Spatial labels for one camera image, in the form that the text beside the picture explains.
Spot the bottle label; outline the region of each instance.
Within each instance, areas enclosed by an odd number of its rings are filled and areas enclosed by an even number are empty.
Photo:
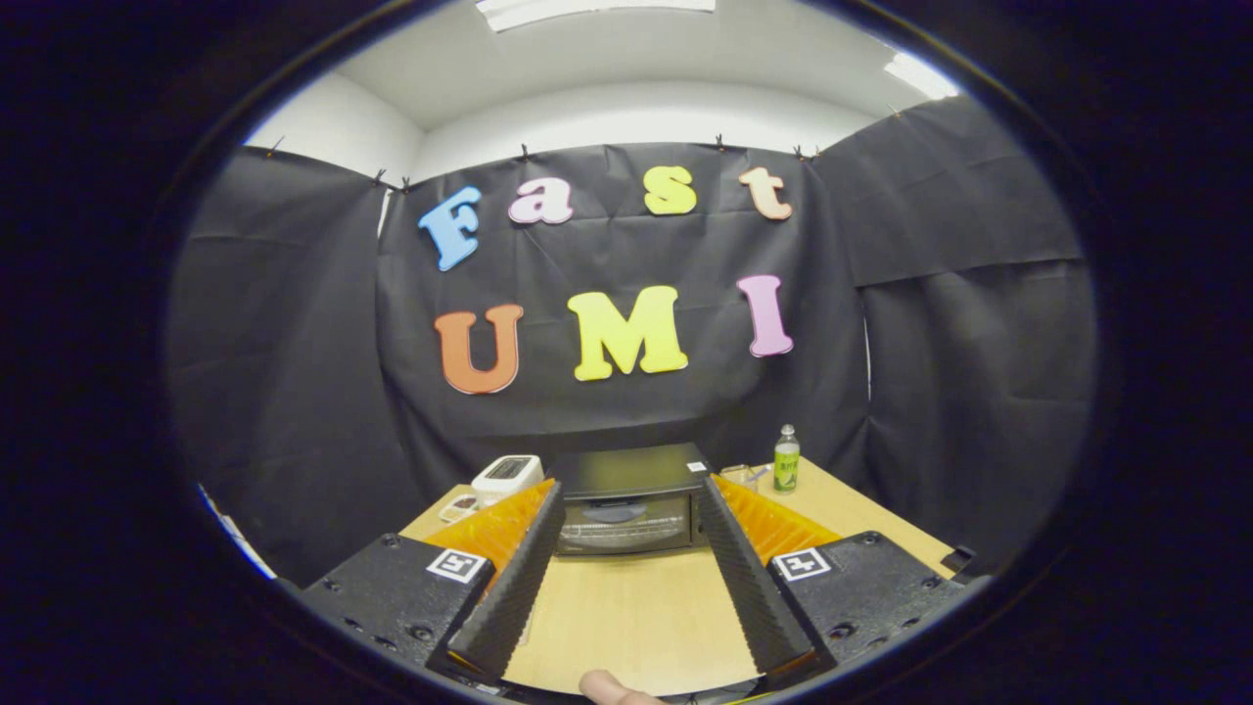
[[[801,452],[781,453],[774,450],[774,491],[792,492],[796,490],[796,468],[801,462]]]

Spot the white wall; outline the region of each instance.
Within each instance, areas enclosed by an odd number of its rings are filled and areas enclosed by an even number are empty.
[[[806,154],[876,121],[778,90],[719,83],[620,83],[548,93],[434,129],[408,173],[415,183],[530,152],[632,142],[713,143]]]
[[[303,154],[400,185],[422,142],[422,129],[357,83],[328,73],[296,94],[246,144]]]

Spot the wooden table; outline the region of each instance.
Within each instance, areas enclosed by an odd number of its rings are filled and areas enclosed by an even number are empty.
[[[792,495],[776,495],[769,473],[758,481],[758,492],[840,536],[877,531],[937,575],[952,577],[940,565],[952,548],[804,458],[798,473]],[[444,528],[439,510],[470,492],[469,486],[454,487],[400,535],[421,541]],[[553,557],[505,680],[578,692],[579,677],[593,669],[608,669],[630,687],[658,696],[761,675],[708,547],[645,557]]]

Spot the letter m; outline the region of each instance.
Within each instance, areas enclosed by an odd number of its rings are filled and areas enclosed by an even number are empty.
[[[579,337],[583,362],[574,369],[575,379],[590,382],[606,379],[613,368],[605,362],[604,349],[623,374],[635,369],[639,346],[644,358],[639,369],[645,373],[668,373],[688,367],[688,357],[679,349],[674,329],[674,301],[679,292],[672,286],[649,286],[635,297],[630,319],[624,319],[608,296],[589,291],[573,296],[566,306],[579,316]]]

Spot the black curtain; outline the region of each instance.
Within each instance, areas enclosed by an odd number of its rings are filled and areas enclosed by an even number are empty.
[[[824,150],[866,312],[858,490],[995,570],[1064,487],[1088,426],[1096,321],[1070,218],[1021,144],[967,96]]]
[[[385,192],[331,164],[241,149],[173,282],[167,369],[189,470],[299,585],[425,508],[375,346]]]
[[[655,215],[643,174],[682,165],[697,205]],[[739,174],[764,167],[783,179],[794,212],[763,217]],[[574,215],[523,225],[507,217],[517,187],[558,177],[570,183]],[[465,185],[477,249],[449,270],[419,219]],[[846,249],[832,233],[824,184],[792,154],[694,144],[588,147],[445,174],[393,193],[378,259],[378,346],[402,442],[427,501],[469,482],[491,460],[694,441],[715,467],[771,458],[792,423],[802,452],[851,481],[862,468],[867,414],[862,313]],[[782,279],[778,301],[794,348],[754,358],[748,274]],[[687,369],[579,382],[579,323],[568,299],[603,291],[629,316],[647,286],[678,289],[675,328]],[[486,308],[517,303],[520,369],[496,394],[467,396],[444,379],[437,316],[471,311],[471,354],[495,364]]]

